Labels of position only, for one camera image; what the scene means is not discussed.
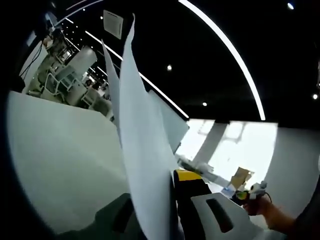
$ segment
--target air vent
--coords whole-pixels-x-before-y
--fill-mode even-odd
[[[123,23],[124,19],[121,16],[107,10],[103,11],[104,30],[118,39],[121,39]]]

